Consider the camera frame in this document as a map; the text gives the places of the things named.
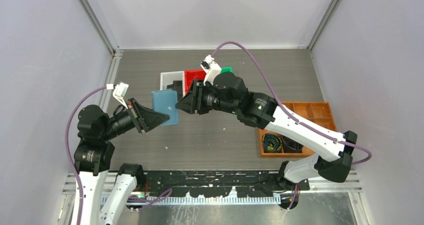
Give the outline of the blue leather card holder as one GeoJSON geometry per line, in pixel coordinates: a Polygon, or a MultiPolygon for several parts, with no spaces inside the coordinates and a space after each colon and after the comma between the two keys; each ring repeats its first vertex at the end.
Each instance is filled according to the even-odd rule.
{"type": "Polygon", "coordinates": [[[172,89],[157,90],[152,91],[151,96],[153,110],[169,116],[169,119],[162,123],[161,126],[178,124],[179,113],[176,109],[176,103],[178,102],[177,91],[172,89]]]}

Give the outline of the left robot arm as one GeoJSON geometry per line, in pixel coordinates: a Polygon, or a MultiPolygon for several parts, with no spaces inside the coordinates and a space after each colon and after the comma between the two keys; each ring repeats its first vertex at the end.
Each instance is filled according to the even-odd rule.
{"type": "Polygon", "coordinates": [[[147,133],[169,119],[169,115],[142,106],[134,98],[118,105],[112,115],[97,105],[88,105],[78,113],[80,141],[73,155],[77,197],[71,224],[113,225],[119,220],[130,194],[146,188],[147,179],[142,165],[122,164],[108,199],[101,205],[115,151],[111,141],[132,129],[147,133]]]}

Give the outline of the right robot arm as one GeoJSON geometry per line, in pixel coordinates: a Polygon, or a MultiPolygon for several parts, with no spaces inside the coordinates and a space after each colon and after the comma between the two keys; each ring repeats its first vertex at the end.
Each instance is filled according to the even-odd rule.
{"type": "Polygon", "coordinates": [[[313,155],[281,164],[276,179],[283,190],[315,177],[343,183],[350,173],[353,150],[345,134],[301,117],[265,93],[249,91],[244,80],[231,72],[217,75],[212,82],[193,80],[176,108],[188,114],[211,110],[233,114],[246,126],[280,134],[311,149],[313,155]]]}

